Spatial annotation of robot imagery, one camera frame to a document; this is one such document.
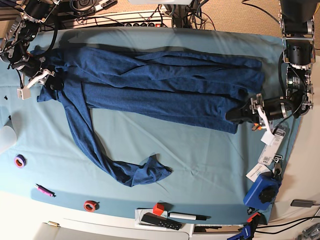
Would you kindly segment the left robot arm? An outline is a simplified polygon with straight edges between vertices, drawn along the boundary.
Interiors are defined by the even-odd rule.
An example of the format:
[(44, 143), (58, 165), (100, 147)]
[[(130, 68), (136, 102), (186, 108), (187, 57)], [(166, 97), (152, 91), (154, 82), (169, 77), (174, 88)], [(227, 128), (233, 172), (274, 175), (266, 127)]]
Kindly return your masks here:
[(250, 98), (242, 107), (226, 113), (237, 124), (253, 123), (254, 130), (272, 121), (281, 123), (305, 115), (313, 108), (312, 67), (316, 62), (314, 15), (318, 0), (281, 0), (278, 23), (281, 28), (282, 53), (278, 60), (278, 80), (282, 96)]

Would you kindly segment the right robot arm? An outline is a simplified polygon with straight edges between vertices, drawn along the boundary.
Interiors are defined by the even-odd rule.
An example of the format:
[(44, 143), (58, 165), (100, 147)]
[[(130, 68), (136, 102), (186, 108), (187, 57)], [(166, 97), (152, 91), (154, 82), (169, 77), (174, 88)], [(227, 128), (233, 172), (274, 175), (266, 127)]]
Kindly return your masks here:
[(0, 59), (8, 68), (17, 72), (19, 91), (26, 91), (35, 84), (51, 90), (62, 90), (64, 82), (56, 77), (55, 67), (44, 66), (45, 56), (54, 48), (58, 36), (59, 22), (53, 17), (53, 35), (47, 50), (40, 54), (28, 52), (32, 42), (47, 19), (59, 6), (59, 0), (24, 0), (20, 14), (0, 43)]

